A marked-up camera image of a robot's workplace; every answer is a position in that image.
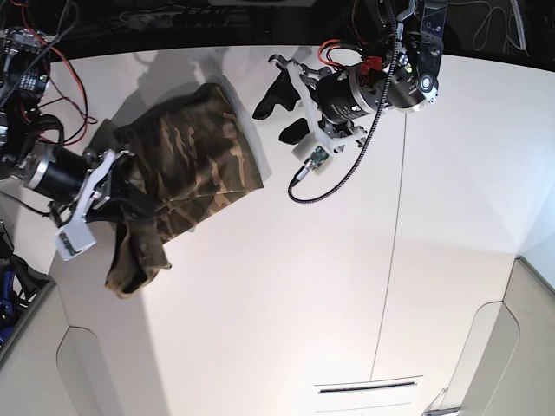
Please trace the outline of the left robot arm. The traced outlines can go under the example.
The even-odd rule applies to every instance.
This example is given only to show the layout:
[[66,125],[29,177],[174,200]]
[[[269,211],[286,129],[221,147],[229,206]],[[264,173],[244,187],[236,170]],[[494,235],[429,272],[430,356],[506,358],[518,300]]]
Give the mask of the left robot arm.
[[328,153],[349,142],[364,146],[370,134],[356,125],[368,115],[389,110],[413,113],[436,101],[444,50],[445,1],[374,1],[369,14],[376,36],[365,40],[350,19],[353,43],[329,39],[317,50],[321,68],[275,54],[269,61],[280,73],[252,115],[265,120],[275,106],[304,116],[279,139],[291,146],[312,139]]

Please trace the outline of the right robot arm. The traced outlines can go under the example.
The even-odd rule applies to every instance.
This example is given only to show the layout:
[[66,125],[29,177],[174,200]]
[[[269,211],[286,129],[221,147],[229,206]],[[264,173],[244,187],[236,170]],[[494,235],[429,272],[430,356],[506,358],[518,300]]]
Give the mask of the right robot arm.
[[106,146],[78,155],[62,122],[40,110],[51,46],[25,27],[1,33],[1,177],[49,198],[46,216],[77,222],[145,221],[153,202],[128,177],[134,154]]

